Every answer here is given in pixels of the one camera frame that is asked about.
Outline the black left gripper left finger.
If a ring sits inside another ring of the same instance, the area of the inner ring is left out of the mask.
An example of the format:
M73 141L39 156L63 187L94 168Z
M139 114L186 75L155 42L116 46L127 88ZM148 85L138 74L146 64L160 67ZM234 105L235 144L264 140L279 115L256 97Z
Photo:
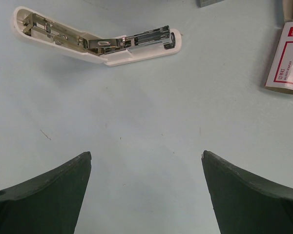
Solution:
M0 234L75 232L91 173L91 153L0 190Z

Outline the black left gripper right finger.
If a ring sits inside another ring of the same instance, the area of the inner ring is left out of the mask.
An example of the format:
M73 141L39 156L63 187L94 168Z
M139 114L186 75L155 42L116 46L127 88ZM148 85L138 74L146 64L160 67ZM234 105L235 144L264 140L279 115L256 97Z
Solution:
M293 234L293 188L272 182L210 151L201 157L222 234Z

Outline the red white staple box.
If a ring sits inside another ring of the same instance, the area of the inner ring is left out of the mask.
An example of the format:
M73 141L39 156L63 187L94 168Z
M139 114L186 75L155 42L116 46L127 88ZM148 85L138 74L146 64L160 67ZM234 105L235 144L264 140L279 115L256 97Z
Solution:
M293 21L285 23L264 87L293 95Z

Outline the grey staple strip short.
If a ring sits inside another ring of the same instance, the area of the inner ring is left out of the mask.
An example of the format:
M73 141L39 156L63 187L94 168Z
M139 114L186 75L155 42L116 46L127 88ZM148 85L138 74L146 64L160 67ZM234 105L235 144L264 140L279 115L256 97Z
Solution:
M198 0L198 5L200 8L202 7L207 7L210 6L212 4L216 4L219 2L222 2L223 0Z

